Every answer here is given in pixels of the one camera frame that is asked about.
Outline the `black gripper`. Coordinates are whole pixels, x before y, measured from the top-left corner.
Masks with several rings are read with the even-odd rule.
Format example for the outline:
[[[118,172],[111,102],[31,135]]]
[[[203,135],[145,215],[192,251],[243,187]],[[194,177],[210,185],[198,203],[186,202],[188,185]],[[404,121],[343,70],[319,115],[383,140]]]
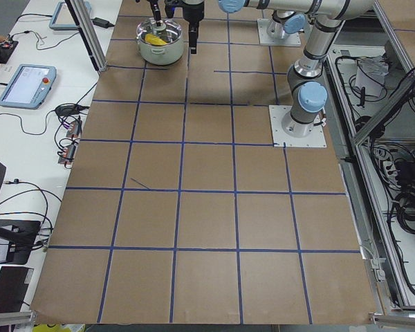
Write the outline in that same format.
[[[158,0],[149,0],[149,6],[151,8],[154,20],[156,21],[156,26],[160,28],[163,25],[163,21],[161,20]]]
[[[189,23],[190,52],[197,54],[197,39],[199,37],[199,24],[205,16],[204,0],[183,0],[183,18]]]

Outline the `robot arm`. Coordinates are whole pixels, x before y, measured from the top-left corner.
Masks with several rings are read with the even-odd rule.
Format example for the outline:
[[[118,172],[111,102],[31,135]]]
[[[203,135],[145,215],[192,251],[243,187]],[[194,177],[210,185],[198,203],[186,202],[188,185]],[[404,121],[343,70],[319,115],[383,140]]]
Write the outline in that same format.
[[[328,100],[324,62],[344,23],[372,1],[179,1],[189,44],[187,123],[217,117],[244,143],[246,111],[289,104],[269,132],[303,139]]]
[[[248,1],[218,1],[219,7],[226,13],[238,12]],[[182,8],[183,18],[189,23],[188,33],[190,38],[199,36],[199,24],[204,19],[204,1],[164,1],[167,18],[174,16],[175,8]],[[272,20],[276,24],[284,25],[284,32],[297,33],[303,29],[305,17],[295,11],[274,10]]]

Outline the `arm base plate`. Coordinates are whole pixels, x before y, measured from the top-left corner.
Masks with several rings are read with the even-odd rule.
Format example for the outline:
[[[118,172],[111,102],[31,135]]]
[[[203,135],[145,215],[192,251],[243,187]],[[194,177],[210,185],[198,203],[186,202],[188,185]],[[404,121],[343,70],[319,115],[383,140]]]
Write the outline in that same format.
[[[274,147],[327,147],[318,113],[312,123],[300,124],[292,119],[290,105],[270,105],[268,109]]]
[[[263,46],[300,47],[299,32],[302,28],[294,28],[288,33],[284,24],[272,19],[258,19],[257,29],[259,43]]]

